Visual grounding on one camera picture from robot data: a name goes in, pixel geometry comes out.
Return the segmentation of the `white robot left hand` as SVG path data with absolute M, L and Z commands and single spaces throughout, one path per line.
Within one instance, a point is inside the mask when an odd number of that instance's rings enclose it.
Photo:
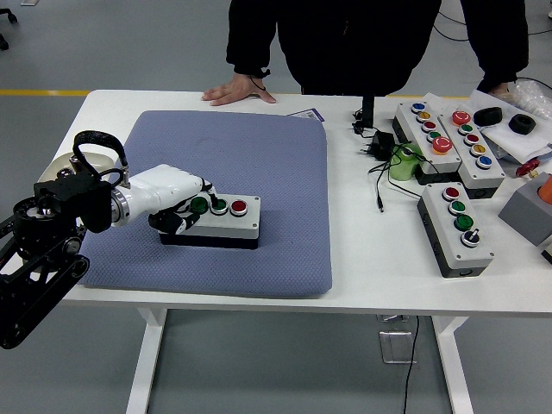
M 179 211 L 201 192 L 209 195 L 212 204 L 218 204 L 211 182 L 174 166 L 158 165 L 136 174 L 128 185 L 118 185 L 112 191 L 112 224 L 126 225 L 148 214 L 151 227 L 170 235 L 180 234 L 193 226 L 200 215 L 191 213 L 182 217 Z

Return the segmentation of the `person's right hand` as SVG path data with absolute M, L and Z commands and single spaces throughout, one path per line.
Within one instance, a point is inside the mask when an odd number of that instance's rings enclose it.
M 267 91 L 261 78 L 238 73 L 235 73 L 228 83 L 205 91 L 202 100 L 209 102 L 211 106 L 221 106 L 236 103 L 248 97 L 257 97 L 268 104 L 277 102 Z

